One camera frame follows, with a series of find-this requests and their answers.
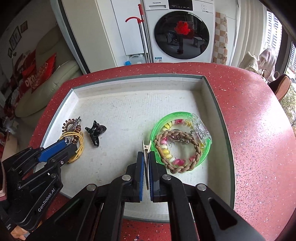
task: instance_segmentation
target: washing machine control panel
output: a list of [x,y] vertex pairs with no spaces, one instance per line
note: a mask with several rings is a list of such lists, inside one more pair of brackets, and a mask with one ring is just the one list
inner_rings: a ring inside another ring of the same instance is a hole
[[171,9],[214,14],[212,0],[145,0],[144,5],[145,11]]

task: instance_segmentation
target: plastic bottle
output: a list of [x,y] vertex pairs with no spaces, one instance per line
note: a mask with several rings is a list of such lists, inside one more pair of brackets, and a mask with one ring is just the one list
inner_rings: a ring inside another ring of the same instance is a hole
[[142,54],[135,54],[130,57],[131,64],[145,64],[146,60]]

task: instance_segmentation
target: metal screw head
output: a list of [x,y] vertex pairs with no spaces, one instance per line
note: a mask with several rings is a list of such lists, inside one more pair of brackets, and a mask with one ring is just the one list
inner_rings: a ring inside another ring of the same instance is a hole
[[129,181],[130,179],[131,179],[130,175],[123,175],[122,176],[122,180],[124,180],[124,181]]
[[205,184],[200,183],[197,185],[197,189],[200,191],[205,191],[207,189],[207,186]]
[[169,174],[164,174],[163,175],[163,179],[168,181],[168,180],[171,180],[172,179],[172,176],[169,175]]
[[86,189],[87,189],[87,191],[92,192],[92,191],[94,191],[96,189],[96,185],[89,184],[89,185],[87,185]]

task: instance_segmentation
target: blue gripper pad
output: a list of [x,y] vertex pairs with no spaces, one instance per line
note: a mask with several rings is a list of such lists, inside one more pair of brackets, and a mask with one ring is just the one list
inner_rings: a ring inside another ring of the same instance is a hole
[[143,200],[143,187],[144,187],[144,153],[142,154],[141,176],[140,176],[140,201]]
[[148,161],[148,173],[149,173],[149,191],[150,191],[150,200],[153,201],[153,178],[152,178],[152,162],[153,160]]
[[58,153],[59,151],[64,149],[66,146],[67,146],[67,144],[64,139],[52,144],[51,146],[45,148],[41,152],[40,157],[38,158],[38,161],[39,162],[47,162],[47,160],[49,158],[51,158],[56,153]]

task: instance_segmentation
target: beige sofa cushion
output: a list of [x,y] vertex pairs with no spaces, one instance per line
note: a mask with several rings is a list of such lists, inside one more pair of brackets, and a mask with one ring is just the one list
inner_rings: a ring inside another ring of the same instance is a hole
[[28,117],[40,111],[47,106],[54,93],[65,81],[81,75],[82,72],[75,60],[64,63],[33,93],[29,89],[23,95],[15,109],[15,115],[20,118]]
[[38,42],[36,47],[36,68],[37,70],[49,59],[54,53],[57,54],[55,69],[63,63],[74,60],[74,57],[63,38],[58,26],[52,28]]
[[44,110],[45,110],[45,108],[41,109],[40,111],[38,111],[30,116],[22,117],[21,119],[29,127],[32,127],[33,129],[35,129]]

